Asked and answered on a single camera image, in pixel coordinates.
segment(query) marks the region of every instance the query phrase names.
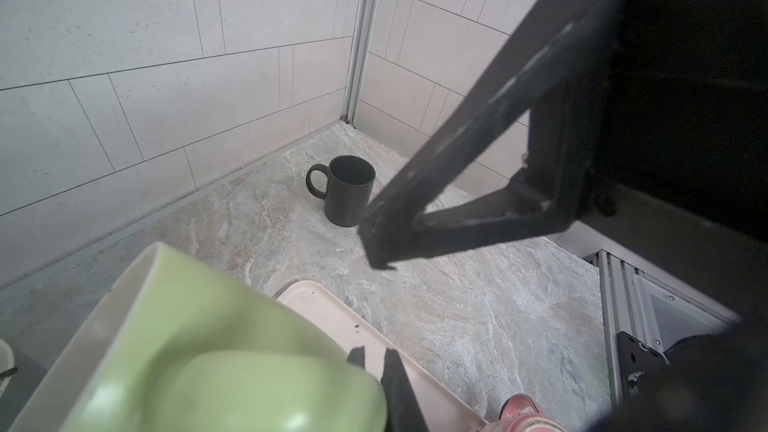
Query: beige tray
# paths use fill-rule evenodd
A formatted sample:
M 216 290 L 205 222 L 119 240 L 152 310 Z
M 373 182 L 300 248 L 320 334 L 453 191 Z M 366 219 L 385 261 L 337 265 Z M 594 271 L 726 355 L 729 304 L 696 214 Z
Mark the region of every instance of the beige tray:
M 384 350 L 397 350 L 406 366 L 418 406 L 422 409 L 427 427 L 432 432 L 469 432 L 478 430 L 487 423 L 381 332 L 362 320 L 344 302 L 317 282 L 297 282 L 288 287 L 277 301 L 312 322 L 346 352 L 364 345 L 366 370 L 376 378 L 380 379 L 382 376 Z

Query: black mug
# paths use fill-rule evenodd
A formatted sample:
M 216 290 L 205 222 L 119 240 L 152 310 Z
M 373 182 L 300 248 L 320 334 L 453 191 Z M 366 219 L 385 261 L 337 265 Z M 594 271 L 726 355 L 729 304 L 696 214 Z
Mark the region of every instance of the black mug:
M 310 176 L 319 170 L 328 177 L 326 191 L 312 185 Z M 338 156 L 328 166 L 315 164 L 306 173 L 306 187 L 310 193 L 326 201 L 326 217 L 340 227 L 354 227 L 360 222 L 362 211 L 368 205 L 376 170 L 367 161 L 355 156 Z

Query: marble countertop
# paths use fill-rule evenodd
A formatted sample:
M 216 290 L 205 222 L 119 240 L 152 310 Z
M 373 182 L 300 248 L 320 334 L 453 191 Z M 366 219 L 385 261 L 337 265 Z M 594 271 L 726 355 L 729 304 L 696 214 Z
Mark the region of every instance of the marble countertop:
M 142 249 L 161 240 L 276 295 L 317 281 L 488 420 L 526 393 L 571 432 L 610 407 L 598 271 L 545 238 L 371 269 L 354 228 L 306 190 L 315 163 L 353 154 L 376 168 L 374 194 L 406 162 L 346 124 L 314 136 L 0 308 L 6 340 L 50 367 Z M 448 187 L 439 208 L 470 197 Z

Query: black bracket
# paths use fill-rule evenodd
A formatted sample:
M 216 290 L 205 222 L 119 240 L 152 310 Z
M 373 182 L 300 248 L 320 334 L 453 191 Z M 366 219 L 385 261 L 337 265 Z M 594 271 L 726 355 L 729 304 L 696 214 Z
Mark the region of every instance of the black bracket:
M 453 115 L 374 198 L 370 265 L 565 230 L 576 219 L 608 97 L 624 0 L 538 0 Z M 527 165 L 464 205 L 425 207 L 526 110 Z

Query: screw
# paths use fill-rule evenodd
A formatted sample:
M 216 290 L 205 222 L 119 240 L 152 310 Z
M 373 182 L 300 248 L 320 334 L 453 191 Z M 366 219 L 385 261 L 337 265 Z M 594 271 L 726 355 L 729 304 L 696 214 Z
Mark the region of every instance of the screw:
M 601 216 L 615 216 L 616 212 L 618 212 L 616 210 L 616 202 L 614 201 L 614 198 L 605 192 L 596 193 L 594 197 L 592 197 L 592 203 L 598 212 L 600 212 Z

